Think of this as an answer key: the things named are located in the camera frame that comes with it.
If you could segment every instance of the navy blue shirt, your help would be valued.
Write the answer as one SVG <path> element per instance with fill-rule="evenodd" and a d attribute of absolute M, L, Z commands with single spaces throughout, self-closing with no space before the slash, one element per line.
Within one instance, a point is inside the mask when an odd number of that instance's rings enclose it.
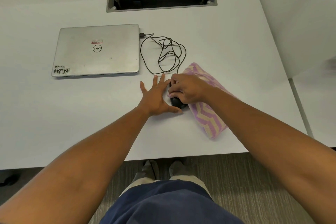
<path fill-rule="evenodd" d="M 157 181 L 122 194 L 100 224 L 243 223 L 217 205 L 201 186 L 188 181 Z"/>

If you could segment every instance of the person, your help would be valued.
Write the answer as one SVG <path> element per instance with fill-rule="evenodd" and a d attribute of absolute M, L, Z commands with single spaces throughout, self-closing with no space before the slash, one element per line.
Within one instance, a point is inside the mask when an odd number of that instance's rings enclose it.
<path fill-rule="evenodd" d="M 140 82 L 139 105 L 45 167 L 0 207 L 0 223 L 88 223 L 148 118 L 181 112 L 163 100 L 170 82 L 164 78 L 163 74 L 158 83 L 154 76 L 149 91 Z M 172 97 L 183 103 L 207 103 L 315 222 L 336 223 L 332 149 L 196 76 L 174 74 L 171 83 Z M 241 223 L 212 201 L 205 185 L 182 162 L 170 167 L 169 181 L 155 181 L 156 170 L 156 163 L 147 161 L 101 223 Z"/>

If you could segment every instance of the tangled cable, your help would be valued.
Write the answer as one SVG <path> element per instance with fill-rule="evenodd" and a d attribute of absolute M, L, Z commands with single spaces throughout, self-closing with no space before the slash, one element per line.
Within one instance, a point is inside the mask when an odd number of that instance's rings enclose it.
<path fill-rule="evenodd" d="M 180 66 L 182 65 L 184 59 L 185 59 L 186 56 L 187 56 L 187 50 L 186 50 L 186 48 L 185 48 L 182 44 L 179 44 L 178 42 L 172 40 L 172 39 L 169 38 L 169 37 L 166 37 L 166 36 L 156 36 L 156 37 L 153 37 L 153 35 L 154 35 L 154 34 L 148 34 L 148 35 L 145 35 L 146 38 L 145 38 L 145 40 L 142 41 L 141 46 L 140 46 L 140 54 L 141 54 L 142 60 L 143 60 L 143 62 L 145 63 L 145 66 L 146 66 L 146 68 L 148 69 L 148 71 L 149 71 L 151 74 L 161 74 L 161 73 L 169 73 L 169 72 L 171 72 L 171 71 L 173 71 L 174 69 L 177 68 L 177 72 L 176 72 L 176 73 L 179 73 L 179 68 L 180 68 Z M 159 56 L 159 59 L 157 60 L 157 63 L 159 64 L 159 67 L 160 67 L 160 69 L 162 70 L 162 72 L 159 72 L 159 73 L 153 73 L 152 71 L 149 70 L 149 68 L 148 68 L 148 66 L 147 66 L 147 64 L 146 64 L 146 62 L 145 62 L 145 59 L 144 59 L 144 57 L 143 57 L 143 55 L 142 55 L 142 45 L 144 44 L 144 42 L 145 42 L 147 39 L 152 39 L 154 42 L 156 42 L 156 43 L 157 43 L 158 45 L 160 45 L 161 48 L 162 48 L 162 49 L 161 49 L 160 56 Z M 179 47 L 179 49 L 180 49 L 180 55 L 177 55 L 177 54 L 176 54 L 176 52 L 174 51 L 173 46 L 178 46 L 178 47 Z M 164 50 L 165 50 L 166 48 L 168 48 L 168 47 L 171 47 L 171 50 L 168 51 L 168 52 L 166 52 L 165 54 L 163 54 Z M 185 55 L 184 55 L 183 60 L 180 62 L 180 58 L 181 58 L 181 56 L 182 56 L 182 54 L 183 54 L 183 49 L 182 49 L 181 47 L 183 47 Z M 172 66 L 170 69 L 168 69 L 168 70 L 163 70 L 162 67 L 161 67 L 161 65 L 160 65 L 160 62 L 163 61 L 167 56 L 174 56 L 174 58 L 175 58 L 175 59 L 174 59 L 174 64 L 173 64 L 173 66 Z"/>

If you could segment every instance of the leg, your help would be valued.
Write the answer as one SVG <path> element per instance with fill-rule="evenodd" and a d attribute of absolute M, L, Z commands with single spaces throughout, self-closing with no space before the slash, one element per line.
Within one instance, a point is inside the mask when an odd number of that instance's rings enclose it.
<path fill-rule="evenodd" d="M 190 181 L 200 185 L 203 189 L 208 192 L 210 195 L 207 187 L 205 186 L 204 182 L 198 179 L 185 165 L 182 164 L 181 161 L 177 160 L 171 164 L 169 168 L 170 180 L 183 180 L 183 181 Z"/>
<path fill-rule="evenodd" d="M 140 172 L 137 172 L 132 183 L 121 193 L 124 194 L 128 189 L 141 184 L 147 184 L 157 181 L 159 176 L 159 167 L 156 161 L 147 160 Z"/>

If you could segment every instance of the silver laptop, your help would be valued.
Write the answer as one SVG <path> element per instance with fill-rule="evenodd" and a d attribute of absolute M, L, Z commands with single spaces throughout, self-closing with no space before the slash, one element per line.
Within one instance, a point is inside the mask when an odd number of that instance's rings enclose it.
<path fill-rule="evenodd" d="M 137 73 L 139 25 L 61 28 L 53 77 Z"/>

